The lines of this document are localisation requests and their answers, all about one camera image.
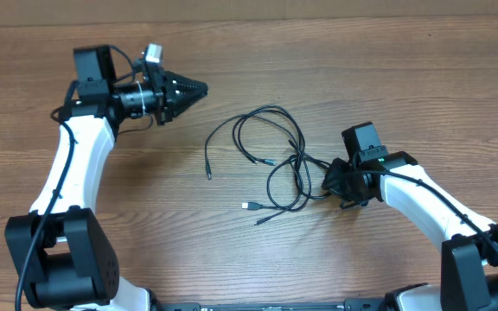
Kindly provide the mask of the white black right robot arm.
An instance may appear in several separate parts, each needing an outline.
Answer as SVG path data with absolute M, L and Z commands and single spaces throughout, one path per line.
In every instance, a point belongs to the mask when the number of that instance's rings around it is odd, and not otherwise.
M 335 158 L 322 189 L 342 208 L 376 199 L 402 213 L 441 255 L 439 285 L 419 283 L 382 298 L 344 302 L 347 310 L 498 310 L 498 223 L 444 191 L 404 151 L 390 153 L 374 124 L 342 132 L 348 159 Z

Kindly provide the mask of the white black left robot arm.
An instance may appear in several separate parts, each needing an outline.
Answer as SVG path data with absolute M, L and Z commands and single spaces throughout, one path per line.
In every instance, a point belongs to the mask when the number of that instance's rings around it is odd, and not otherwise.
M 113 45 L 76 48 L 77 77 L 52 112 L 60 141 L 46 183 L 29 212 L 8 220 L 4 237 L 18 275 L 15 309 L 158 310 L 155 294 L 120 274 L 96 217 L 107 156 L 126 119 L 163 125 L 208 94 L 204 82 L 167 71 L 151 43 L 117 76 Z

